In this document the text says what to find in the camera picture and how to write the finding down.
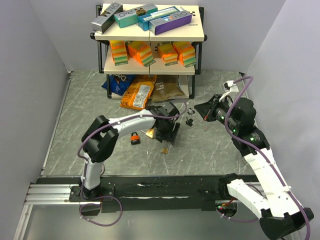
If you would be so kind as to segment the grey figurine keychain with keys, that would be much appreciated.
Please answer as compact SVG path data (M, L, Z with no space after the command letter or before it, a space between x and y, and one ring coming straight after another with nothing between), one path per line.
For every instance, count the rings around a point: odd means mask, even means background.
M187 110L187 113L188 113L188 115L194 115L195 113L196 113L196 111L195 111L195 109L194 108L189 108L188 110Z

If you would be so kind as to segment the small brass padlock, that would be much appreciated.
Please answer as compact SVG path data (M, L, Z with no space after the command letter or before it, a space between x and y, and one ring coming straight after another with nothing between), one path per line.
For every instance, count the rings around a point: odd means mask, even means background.
M163 154L167 154L169 152L169 147L170 147L170 142L169 141L165 141L162 147L161 152Z

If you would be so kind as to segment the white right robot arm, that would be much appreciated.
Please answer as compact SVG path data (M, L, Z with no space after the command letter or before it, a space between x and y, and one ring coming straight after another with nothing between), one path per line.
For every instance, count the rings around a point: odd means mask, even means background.
M227 127L233 144L254 171L264 194L230 173L220 178L219 195L223 199L234 197L250 209L270 240L281 239L303 227L307 228L306 238L309 239L314 213L300 204L280 173L269 142L255 125L253 101L238 97L229 104L220 97L214 95L194 108L204 121L218 121Z

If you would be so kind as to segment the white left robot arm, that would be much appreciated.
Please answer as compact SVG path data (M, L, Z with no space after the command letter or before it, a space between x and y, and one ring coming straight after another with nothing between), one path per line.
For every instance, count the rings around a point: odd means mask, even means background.
M139 130L155 129L155 139L159 142L174 143L180 124L177 119L182 114L171 102L165 106L148 106L134 114L118 118L99 115L81 138L77 151L84 159L81 176L81 195L87 201L99 195L101 168L113 153L117 140Z

